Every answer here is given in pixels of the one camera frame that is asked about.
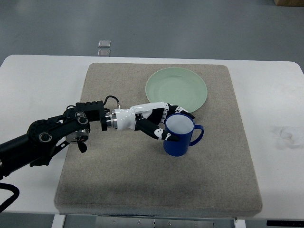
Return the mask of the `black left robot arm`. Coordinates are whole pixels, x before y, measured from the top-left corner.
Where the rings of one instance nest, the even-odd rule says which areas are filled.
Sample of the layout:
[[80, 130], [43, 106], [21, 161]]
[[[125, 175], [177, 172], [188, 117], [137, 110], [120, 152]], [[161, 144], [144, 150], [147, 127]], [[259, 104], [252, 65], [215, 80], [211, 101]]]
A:
[[117, 127], [114, 111], [105, 101], [69, 105], [64, 113], [33, 122], [27, 132], [0, 145], [0, 177], [26, 166], [49, 165], [50, 160], [69, 143], [58, 142], [70, 134], [90, 131], [90, 123], [99, 121], [102, 131]]

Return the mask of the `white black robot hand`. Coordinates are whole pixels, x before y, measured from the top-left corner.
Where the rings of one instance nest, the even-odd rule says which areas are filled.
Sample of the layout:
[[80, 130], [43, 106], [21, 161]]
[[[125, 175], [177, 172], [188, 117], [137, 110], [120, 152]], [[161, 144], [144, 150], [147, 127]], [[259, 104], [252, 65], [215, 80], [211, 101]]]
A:
[[117, 130], [131, 129], [157, 140], [177, 142], [178, 136], [159, 127], [172, 114], [184, 114], [194, 119], [190, 112], [178, 105], [156, 102], [135, 105], [129, 109], [114, 109], [111, 112], [111, 125]]

